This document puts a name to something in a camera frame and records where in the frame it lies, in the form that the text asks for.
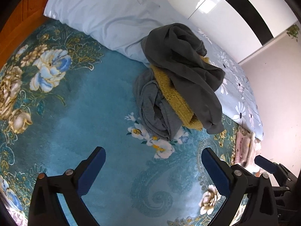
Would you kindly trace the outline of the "dark grey sweatpants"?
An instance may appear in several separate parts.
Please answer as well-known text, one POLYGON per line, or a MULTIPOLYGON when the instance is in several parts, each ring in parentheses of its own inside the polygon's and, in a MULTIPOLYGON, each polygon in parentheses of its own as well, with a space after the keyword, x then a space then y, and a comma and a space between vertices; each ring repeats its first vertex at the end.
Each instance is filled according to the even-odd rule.
POLYGON ((184 24, 153 29, 141 41, 149 63, 162 69, 208 134, 224 130, 222 106, 216 96, 225 72, 204 61, 204 43, 184 24))

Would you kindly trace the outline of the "mustard yellow knit sweater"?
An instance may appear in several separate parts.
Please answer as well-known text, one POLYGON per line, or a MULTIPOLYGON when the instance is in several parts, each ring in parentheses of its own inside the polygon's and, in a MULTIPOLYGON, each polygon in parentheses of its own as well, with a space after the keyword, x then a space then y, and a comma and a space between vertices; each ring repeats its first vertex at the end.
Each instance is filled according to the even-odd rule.
POLYGON ((182 125, 190 129, 201 131, 203 129, 202 123, 198 120, 197 116, 194 114, 184 98, 175 89, 172 80, 167 73, 154 64, 151 64, 150 68, 154 72, 155 79, 163 96, 182 121, 182 125))

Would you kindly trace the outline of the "grey cotton garment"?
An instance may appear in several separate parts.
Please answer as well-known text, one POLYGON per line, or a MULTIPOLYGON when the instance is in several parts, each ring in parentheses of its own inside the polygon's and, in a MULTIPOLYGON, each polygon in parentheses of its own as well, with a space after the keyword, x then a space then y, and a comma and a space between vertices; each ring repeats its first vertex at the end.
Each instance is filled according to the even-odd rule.
POLYGON ((133 93, 145 129, 153 136, 171 141, 182 126, 182 121, 163 96, 152 69, 138 76, 133 93))

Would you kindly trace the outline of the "teal floral bed blanket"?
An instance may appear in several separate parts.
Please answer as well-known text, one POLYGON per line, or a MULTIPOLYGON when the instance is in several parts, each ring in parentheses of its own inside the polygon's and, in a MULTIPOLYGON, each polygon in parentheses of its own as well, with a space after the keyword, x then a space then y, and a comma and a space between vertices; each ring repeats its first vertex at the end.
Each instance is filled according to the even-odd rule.
POLYGON ((182 127, 171 141, 141 123, 133 84, 145 66, 58 21, 38 27, 1 70, 1 199, 27 225, 38 174, 63 174, 101 146, 106 161, 83 197, 100 225, 207 225, 225 197, 201 162, 234 162, 238 125, 182 127))

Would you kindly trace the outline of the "white glossy wardrobe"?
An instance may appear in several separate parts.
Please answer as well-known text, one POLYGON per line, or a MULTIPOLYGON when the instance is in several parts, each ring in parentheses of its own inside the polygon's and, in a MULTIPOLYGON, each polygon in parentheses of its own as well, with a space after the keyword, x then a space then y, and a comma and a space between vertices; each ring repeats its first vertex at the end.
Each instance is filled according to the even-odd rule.
POLYGON ((297 22, 285 0, 168 0, 237 63, 297 22))

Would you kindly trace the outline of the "light blue floral pillow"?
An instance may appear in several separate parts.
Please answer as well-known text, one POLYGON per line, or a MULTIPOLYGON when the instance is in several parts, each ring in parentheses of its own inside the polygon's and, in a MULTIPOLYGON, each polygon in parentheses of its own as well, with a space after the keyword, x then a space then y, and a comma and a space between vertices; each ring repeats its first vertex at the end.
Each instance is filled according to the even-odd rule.
POLYGON ((142 38, 160 26, 186 25, 204 42, 210 62, 226 73, 217 91, 223 113, 263 139, 254 93, 241 66, 167 0, 48 0, 43 13, 145 66, 149 63, 141 48, 142 38))

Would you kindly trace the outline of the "orange wooden bed frame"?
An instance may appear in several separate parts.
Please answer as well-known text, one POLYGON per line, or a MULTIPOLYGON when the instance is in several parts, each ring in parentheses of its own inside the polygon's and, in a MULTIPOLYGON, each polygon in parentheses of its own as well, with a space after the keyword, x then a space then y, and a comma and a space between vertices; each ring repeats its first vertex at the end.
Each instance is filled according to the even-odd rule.
POLYGON ((43 12, 48 0, 1 0, 1 66, 35 29, 48 18, 43 12))

